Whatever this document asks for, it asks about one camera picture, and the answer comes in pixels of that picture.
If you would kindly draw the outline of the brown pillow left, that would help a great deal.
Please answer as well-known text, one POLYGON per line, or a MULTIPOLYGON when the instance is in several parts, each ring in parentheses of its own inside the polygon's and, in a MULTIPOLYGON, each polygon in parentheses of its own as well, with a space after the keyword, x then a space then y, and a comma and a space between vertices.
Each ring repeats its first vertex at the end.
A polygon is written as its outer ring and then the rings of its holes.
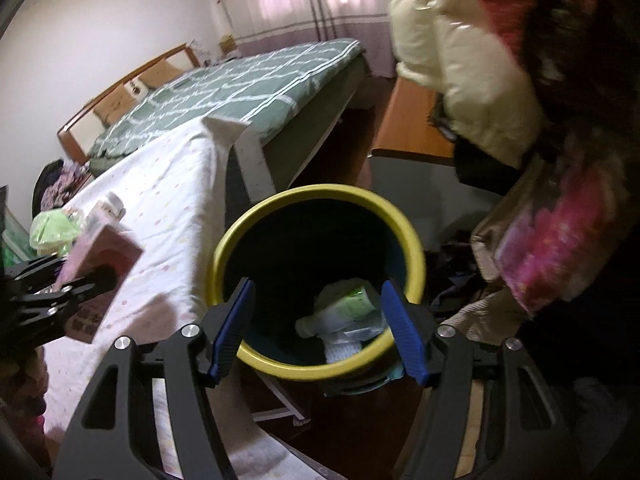
POLYGON ((120 84, 93 107, 93 113, 105 127, 111 127, 136 105, 136 99, 120 84))

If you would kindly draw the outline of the white pill bottle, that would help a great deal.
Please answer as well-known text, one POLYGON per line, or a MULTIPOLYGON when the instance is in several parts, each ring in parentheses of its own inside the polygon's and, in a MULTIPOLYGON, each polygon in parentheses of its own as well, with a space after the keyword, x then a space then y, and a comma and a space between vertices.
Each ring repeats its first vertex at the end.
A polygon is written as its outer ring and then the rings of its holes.
POLYGON ((86 217, 86 226, 90 223, 109 218, 111 221, 119 222, 124 218, 126 208, 124 203, 113 192, 107 192, 94 206, 90 209, 86 217))

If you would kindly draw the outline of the yellow rimmed trash bin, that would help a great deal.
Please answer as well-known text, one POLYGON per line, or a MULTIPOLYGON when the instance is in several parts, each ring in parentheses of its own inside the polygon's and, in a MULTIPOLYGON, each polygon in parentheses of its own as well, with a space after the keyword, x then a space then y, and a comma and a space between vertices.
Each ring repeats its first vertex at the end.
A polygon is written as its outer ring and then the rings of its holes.
POLYGON ((224 233, 209 263, 206 299, 229 299, 241 278, 255 285, 256 306, 238 351, 254 370, 291 382, 353 386, 398 362, 389 330, 346 360, 327 363, 317 337, 295 322, 311 314, 322 290, 349 280, 374 290, 392 280, 421 301, 425 260, 419 235, 391 202, 363 188, 315 184, 273 195, 224 233))

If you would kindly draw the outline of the wooden top desk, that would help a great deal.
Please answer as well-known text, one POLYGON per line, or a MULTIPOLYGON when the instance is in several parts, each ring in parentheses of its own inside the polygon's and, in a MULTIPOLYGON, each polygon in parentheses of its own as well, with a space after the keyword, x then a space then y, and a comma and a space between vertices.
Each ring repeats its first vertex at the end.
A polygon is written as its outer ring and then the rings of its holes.
POLYGON ((474 229, 500 200, 458 180, 454 144, 428 122, 435 100, 399 77, 368 156, 370 189, 405 214, 426 250, 474 229))

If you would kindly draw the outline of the bed with green quilt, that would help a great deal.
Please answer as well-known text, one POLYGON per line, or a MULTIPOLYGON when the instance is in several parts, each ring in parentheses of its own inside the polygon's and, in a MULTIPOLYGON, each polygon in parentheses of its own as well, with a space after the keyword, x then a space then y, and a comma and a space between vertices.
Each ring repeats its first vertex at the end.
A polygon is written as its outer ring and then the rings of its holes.
POLYGON ((250 124, 274 187, 284 191, 368 73, 363 46, 352 38, 194 68, 150 91, 102 132, 89 152, 90 171, 104 174, 161 134, 213 114, 250 124))

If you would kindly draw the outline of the brown pillow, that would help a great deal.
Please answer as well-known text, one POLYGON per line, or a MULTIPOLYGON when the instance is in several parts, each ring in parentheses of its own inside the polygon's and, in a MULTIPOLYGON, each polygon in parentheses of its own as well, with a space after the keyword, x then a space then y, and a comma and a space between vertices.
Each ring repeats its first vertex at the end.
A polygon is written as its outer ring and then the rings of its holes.
POLYGON ((175 80, 182 74, 183 70, 180 70, 180 68, 171 65, 166 60, 160 60, 142 72, 138 79, 149 89, 155 90, 175 80))
POLYGON ((120 84, 93 107, 93 113, 105 127, 111 127, 136 105, 136 99, 120 84))

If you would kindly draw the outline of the pink floral garment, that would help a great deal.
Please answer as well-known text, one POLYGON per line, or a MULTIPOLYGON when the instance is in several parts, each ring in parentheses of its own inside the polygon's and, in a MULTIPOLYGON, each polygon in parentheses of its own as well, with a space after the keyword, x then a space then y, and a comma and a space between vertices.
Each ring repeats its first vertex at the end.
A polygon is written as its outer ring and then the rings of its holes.
POLYGON ((528 313, 571 300, 602 269, 627 202, 615 157, 576 160, 556 182, 536 160, 473 231, 480 274, 506 286, 528 313))

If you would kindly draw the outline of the clothes on nightstand chair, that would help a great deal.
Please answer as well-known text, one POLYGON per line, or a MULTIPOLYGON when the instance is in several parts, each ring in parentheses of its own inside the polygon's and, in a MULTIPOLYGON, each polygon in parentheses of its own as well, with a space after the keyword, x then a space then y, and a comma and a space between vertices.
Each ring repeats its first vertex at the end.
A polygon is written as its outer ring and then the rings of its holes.
POLYGON ((41 211, 62 208, 90 180, 88 164, 57 159, 43 168, 32 192, 32 218, 41 211))

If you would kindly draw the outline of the green plastic bottle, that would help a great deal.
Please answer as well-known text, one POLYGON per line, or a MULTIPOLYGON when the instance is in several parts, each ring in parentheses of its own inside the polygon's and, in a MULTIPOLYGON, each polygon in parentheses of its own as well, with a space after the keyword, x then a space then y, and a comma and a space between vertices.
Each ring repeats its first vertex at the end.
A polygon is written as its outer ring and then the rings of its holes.
POLYGON ((328 364, 356 356, 386 328, 380 295, 358 278, 326 286, 314 303, 314 312, 295 323, 299 337, 322 341, 328 364))

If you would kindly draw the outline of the pink box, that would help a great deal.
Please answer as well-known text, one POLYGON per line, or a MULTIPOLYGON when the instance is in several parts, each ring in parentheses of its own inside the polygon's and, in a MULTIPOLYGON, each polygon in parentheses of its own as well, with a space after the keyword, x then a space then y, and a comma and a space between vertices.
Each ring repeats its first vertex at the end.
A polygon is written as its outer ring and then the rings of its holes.
POLYGON ((119 220, 105 210, 91 211, 85 229, 65 259, 54 290, 88 278, 99 293, 81 301, 79 310, 64 324, 67 337, 91 344, 120 286, 143 254, 119 220))

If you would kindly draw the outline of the pink white curtains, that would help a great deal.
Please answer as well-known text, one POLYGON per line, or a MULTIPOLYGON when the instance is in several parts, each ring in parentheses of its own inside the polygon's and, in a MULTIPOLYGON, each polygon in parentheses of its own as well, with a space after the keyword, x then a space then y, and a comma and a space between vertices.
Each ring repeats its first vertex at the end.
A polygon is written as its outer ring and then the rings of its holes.
POLYGON ((375 76, 395 76, 390 0, 214 0, 222 32, 245 55, 354 38, 375 76))

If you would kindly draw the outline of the wooden headboard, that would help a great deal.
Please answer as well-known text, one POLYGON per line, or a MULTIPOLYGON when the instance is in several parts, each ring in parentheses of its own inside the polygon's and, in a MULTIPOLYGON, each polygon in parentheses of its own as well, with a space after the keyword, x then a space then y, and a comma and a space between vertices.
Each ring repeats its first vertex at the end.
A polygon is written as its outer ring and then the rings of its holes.
POLYGON ((152 90, 202 64, 187 44, 152 58, 92 98, 58 130, 66 156, 84 164, 96 139, 152 90))

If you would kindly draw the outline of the cream puffer jacket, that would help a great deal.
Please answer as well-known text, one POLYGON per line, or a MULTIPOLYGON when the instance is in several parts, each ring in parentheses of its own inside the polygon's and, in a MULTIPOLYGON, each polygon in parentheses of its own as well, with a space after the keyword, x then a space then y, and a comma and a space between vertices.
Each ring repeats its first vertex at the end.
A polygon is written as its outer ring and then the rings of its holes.
POLYGON ((444 96, 454 132, 516 168, 534 142, 532 84, 478 0, 390 0, 397 73, 444 96))

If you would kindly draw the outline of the brown pillow right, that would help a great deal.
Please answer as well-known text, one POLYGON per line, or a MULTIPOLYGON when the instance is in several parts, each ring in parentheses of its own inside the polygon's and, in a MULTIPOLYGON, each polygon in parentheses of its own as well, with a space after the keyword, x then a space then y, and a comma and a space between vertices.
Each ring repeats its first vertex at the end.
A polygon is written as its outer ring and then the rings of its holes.
POLYGON ((180 68, 171 65, 166 60, 160 60, 142 72, 138 79, 149 89, 155 90, 175 80, 182 74, 183 70, 180 70, 180 68))

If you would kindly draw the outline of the white dotted table cloth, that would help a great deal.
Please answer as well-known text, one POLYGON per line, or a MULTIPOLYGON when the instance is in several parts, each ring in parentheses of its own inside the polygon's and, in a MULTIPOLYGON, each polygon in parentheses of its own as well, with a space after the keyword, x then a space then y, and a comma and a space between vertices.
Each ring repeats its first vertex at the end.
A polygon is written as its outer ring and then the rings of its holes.
MULTIPOLYGON (((64 335, 44 348, 49 373, 44 431, 58 444, 58 453, 81 397, 117 338, 152 344, 201 321, 213 307, 206 299, 206 282, 224 234, 232 151, 247 155, 254 169, 265 169, 260 143, 247 122, 195 118, 127 156, 72 200, 86 220, 107 192, 118 195, 126 208, 120 223, 143 254, 91 344, 64 335)), ((314 478, 311 468, 253 422, 227 376, 207 393, 207 400, 236 474, 233 479, 314 478)), ((181 479, 169 438, 163 436, 160 445, 167 479, 181 479)))

